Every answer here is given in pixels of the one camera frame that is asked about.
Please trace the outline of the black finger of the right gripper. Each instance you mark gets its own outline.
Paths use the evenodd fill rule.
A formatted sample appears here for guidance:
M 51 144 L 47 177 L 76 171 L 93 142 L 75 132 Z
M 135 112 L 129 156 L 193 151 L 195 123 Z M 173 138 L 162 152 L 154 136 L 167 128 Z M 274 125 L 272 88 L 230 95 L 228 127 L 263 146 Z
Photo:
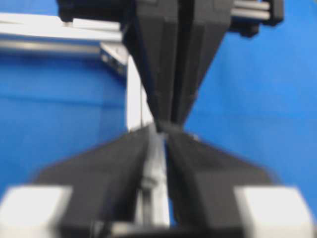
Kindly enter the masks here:
M 183 124 L 197 98 L 199 87 L 230 26 L 230 1 L 178 1 L 172 122 Z
M 176 0 L 129 0 L 123 43 L 132 56 L 156 121 L 171 119 L 178 42 Z

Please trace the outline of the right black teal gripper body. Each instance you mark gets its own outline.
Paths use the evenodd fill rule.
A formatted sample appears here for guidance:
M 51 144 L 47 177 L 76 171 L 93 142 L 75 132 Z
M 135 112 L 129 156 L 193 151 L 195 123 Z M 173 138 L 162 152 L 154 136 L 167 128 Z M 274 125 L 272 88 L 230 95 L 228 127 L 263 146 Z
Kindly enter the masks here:
M 224 21 L 229 32 L 252 37 L 259 25 L 276 26 L 284 20 L 282 0 L 58 0 L 63 22 L 74 19 L 119 22 L 157 17 L 176 22 L 207 19 Z

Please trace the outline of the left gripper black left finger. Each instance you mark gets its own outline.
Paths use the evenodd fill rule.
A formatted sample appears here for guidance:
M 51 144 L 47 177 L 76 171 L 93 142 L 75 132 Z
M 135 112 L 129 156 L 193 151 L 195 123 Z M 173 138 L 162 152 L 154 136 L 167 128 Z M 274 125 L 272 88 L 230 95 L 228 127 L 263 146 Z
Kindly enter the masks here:
M 144 127 L 37 171 L 29 183 L 72 190 L 55 232 L 99 238 L 116 225 L 135 228 L 137 193 L 156 132 Z

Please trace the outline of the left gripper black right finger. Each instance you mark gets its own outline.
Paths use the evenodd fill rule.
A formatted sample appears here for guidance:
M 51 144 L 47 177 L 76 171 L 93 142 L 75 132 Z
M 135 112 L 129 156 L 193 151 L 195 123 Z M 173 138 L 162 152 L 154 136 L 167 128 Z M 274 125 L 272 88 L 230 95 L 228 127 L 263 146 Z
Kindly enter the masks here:
M 168 191 L 178 225 L 194 238 L 243 238 L 235 186 L 273 185 L 262 168 L 195 140 L 178 130 L 167 133 Z

